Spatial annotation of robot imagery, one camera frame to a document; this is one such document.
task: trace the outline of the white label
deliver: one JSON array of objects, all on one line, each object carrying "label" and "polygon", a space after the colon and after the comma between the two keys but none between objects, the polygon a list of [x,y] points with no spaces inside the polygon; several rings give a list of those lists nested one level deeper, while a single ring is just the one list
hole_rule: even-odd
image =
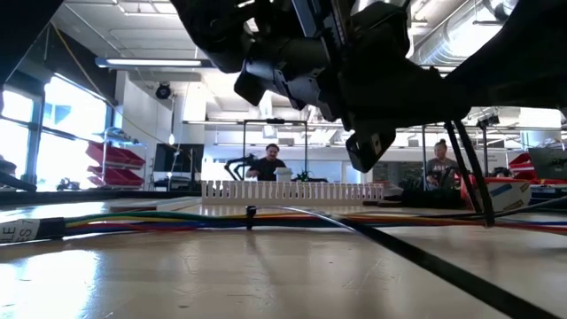
[{"label": "white label", "polygon": [[39,224],[40,220],[38,219],[20,219],[13,222],[0,223],[0,244],[34,240]]}]

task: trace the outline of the man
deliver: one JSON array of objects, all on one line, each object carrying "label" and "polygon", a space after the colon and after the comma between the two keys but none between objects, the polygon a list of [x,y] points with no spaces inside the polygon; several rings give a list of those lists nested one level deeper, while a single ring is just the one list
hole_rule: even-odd
[{"label": "man", "polygon": [[276,181],[274,171],[285,164],[277,158],[280,148],[276,144],[266,146],[266,157],[256,160],[246,172],[246,177],[256,177],[259,181]]},{"label": "man", "polygon": [[[447,144],[444,139],[437,142],[433,150],[435,151],[435,159],[428,160],[426,165],[429,189],[453,188],[455,173],[453,167],[458,167],[457,162],[447,158]],[[440,185],[441,179],[447,170],[449,170],[449,175],[443,184]]]}]

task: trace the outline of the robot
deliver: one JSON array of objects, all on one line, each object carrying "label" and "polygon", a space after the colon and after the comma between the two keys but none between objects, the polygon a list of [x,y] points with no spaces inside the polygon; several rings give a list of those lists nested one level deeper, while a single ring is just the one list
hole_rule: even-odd
[{"label": "robot", "polygon": [[[480,205],[457,142],[478,181],[486,223],[493,209],[477,155],[461,119],[472,106],[563,108],[567,95],[564,0],[517,2],[500,33],[442,78],[406,58],[409,0],[374,2],[352,14],[354,0],[172,0],[192,41],[224,73],[240,73],[235,92],[257,105],[270,90],[297,110],[321,109],[354,133],[353,167],[368,172],[396,128],[445,122],[470,190]],[[252,32],[245,24],[254,18]]]}]

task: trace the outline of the black shirt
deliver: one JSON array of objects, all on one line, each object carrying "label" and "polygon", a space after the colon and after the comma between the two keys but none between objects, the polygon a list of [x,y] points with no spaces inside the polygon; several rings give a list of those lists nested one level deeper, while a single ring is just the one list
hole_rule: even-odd
[{"label": "black shirt", "polygon": [[276,175],[274,171],[278,167],[285,167],[285,164],[279,160],[268,160],[266,158],[256,160],[251,166],[250,170],[255,170],[258,172],[259,181],[276,181]]}]

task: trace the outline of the person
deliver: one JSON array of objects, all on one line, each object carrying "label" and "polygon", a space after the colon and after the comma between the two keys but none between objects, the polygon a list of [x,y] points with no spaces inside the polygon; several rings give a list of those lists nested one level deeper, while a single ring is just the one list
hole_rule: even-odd
[{"label": "person", "polygon": [[246,172],[246,177],[256,177],[259,181],[274,182],[276,180],[274,174],[276,168],[285,167],[285,163],[277,158],[279,152],[280,148],[276,144],[266,146],[266,157],[254,161]]},{"label": "person", "polygon": [[[435,151],[435,159],[430,159],[425,165],[427,172],[427,183],[430,189],[435,188],[452,188],[454,186],[454,169],[453,167],[458,167],[456,161],[447,158],[447,143],[444,139],[440,139],[433,149]],[[449,175],[445,179],[442,185],[441,179],[445,175],[446,171],[450,170]]]},{"label": "person", "polygon": [[514,175],[505,167],[495,167],[490,177],[514,177]]}]

